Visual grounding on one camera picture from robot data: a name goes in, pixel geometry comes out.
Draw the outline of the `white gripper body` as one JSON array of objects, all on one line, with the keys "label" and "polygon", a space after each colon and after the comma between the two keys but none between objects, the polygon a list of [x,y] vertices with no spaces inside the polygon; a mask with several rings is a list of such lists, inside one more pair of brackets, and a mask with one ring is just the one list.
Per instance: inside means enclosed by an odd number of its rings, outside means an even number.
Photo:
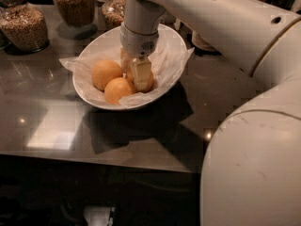
[{"label": "white gripper body", "polygon": [[121,24],[119,37],[126,54],[131,58],[138,58],[147,57],[155,51],[159,33],[155,31],[152,34],[142,35],[132,32],[125,24]]}]

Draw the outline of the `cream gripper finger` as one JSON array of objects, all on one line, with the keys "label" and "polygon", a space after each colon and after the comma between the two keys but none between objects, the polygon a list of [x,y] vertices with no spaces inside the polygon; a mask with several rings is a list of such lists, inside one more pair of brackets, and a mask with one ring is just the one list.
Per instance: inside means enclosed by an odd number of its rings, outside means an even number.
[{"label": "cream gripper finger", "polygon": [[146,91],[151,77],[151,61],[146,57],[135,58],[131,71],[137,91]]},{"label": "cream gripper finger", "polygon": [[126,73],[132,63],[132,59],[128,56],[128,54],[124,51],[123,48],[120,49],[120,67],[122,71]]}]

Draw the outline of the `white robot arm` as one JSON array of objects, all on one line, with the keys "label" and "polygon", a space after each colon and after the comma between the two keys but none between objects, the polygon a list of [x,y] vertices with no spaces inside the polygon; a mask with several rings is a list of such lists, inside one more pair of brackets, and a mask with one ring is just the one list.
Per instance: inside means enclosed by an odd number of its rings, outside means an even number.
[{"label": "white robot arm", "polygon": [[203,159],[201,226],[301,226],[300,17],[258,0],[141,0],[222,54],[230,114]]}]

